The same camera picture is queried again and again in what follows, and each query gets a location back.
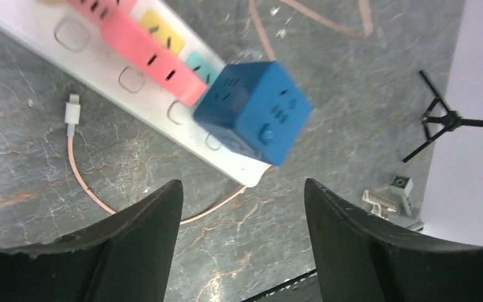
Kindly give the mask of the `large white power strip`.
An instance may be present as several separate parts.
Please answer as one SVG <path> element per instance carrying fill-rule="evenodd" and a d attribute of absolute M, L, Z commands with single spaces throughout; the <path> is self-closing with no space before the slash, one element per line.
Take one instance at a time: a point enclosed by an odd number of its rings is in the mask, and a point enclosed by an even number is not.
<path fill-rule="evenodd" d="M 192 107 L 117 54 L 71 3 L 0 1 L 0 30 L 236 182 L 254 187 L 268 169 L 202 129 Z"/>

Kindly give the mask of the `blue cube socket adapter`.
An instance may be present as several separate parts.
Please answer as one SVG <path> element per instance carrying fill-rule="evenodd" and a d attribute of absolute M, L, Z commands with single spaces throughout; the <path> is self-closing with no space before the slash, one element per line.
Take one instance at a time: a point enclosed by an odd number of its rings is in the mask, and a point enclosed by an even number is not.
<path fill-rule="evenodd" d="M 226 65 L 193 118 L 232 152 L 280 166 L 311 112 L 304 93 L 274 60 Z"/>

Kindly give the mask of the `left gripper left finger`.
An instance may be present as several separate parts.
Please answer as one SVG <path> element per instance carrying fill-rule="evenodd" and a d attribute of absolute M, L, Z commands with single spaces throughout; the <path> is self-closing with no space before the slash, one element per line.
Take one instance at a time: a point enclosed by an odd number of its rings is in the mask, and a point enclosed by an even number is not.
<path fill-rule="evenodd" d="M 0 248 L 0 301 L 163 301 L 183 199 L 174 179 L 50 243 Z"/>

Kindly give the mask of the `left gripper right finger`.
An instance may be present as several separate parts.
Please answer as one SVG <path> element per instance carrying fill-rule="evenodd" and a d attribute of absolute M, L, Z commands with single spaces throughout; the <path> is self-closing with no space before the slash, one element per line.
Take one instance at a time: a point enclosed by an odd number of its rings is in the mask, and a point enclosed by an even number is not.
<path fill-rule="evenodd" d="M 483 247 L 414 232 L 304 185 L 323 301 L 483 301 Z"/>

